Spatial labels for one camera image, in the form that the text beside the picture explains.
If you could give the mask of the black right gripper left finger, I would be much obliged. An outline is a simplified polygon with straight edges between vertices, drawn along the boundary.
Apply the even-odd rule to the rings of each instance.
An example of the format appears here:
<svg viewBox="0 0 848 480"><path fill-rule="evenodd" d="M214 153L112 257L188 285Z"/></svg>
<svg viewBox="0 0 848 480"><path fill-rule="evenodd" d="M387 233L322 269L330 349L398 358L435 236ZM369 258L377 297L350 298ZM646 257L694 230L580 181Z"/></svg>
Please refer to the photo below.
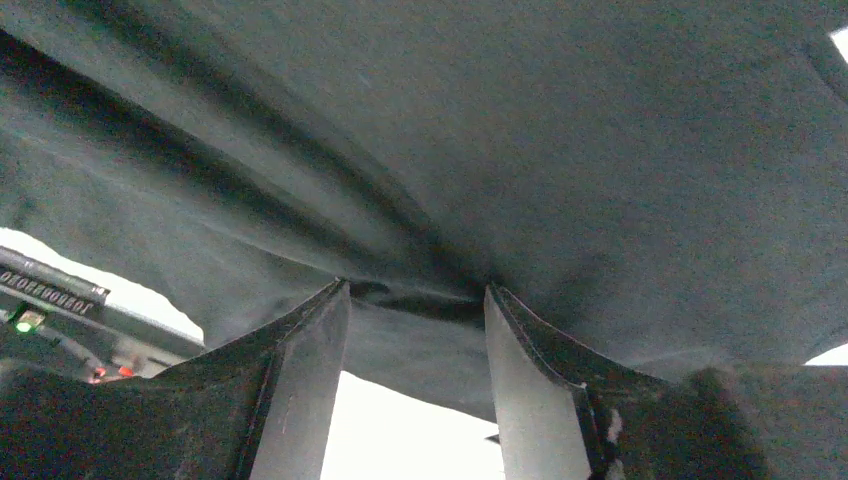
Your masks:
<svg viewBox="0 0 848 480"><path fill-rule="evenodd" d="M317 479L350 316L335 281L157 376L102 384L1 364L5 479Z"/></svg>

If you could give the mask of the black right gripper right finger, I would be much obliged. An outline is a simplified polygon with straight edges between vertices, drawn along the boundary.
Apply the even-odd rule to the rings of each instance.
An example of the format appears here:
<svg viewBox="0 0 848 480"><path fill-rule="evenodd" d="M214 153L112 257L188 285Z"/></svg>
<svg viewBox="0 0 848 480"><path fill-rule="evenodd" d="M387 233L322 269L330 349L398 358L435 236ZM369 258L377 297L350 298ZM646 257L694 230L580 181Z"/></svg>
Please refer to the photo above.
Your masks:
<svg viewBox="0 0 848 480"><path fill-rule="evenodd" d="M509 479L843 479L847 370L635 371L490 286L485 331Z"/></svg>

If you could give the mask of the black floral print t-shirt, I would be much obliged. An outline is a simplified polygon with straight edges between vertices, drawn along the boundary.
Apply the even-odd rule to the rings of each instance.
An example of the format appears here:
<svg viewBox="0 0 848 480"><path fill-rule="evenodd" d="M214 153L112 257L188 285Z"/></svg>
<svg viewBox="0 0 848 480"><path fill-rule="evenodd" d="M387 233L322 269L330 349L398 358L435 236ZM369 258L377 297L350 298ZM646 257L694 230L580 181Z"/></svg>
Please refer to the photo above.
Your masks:
<svg viewBox="0 0 848 480"><path fill-rule="evenodd" d="M210 346L348 279L486 420L487 285L674 380L847 340L843 1L5 1L1 223Z"/></svg>

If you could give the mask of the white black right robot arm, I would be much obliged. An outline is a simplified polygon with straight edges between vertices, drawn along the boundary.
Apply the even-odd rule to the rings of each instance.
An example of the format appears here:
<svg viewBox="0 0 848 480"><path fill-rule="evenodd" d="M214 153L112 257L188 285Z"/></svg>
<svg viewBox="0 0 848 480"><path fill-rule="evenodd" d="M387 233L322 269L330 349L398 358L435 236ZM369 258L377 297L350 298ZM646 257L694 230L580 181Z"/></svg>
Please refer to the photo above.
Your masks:
<svg viewBox="0 0 848 480"><path fill-rule="evenodd" d="M350 317L334 281L217 349L1 252L5 479L316 479ZM668 383L487 289L509 479L843 479L847 370L742 365Z"/></svg>

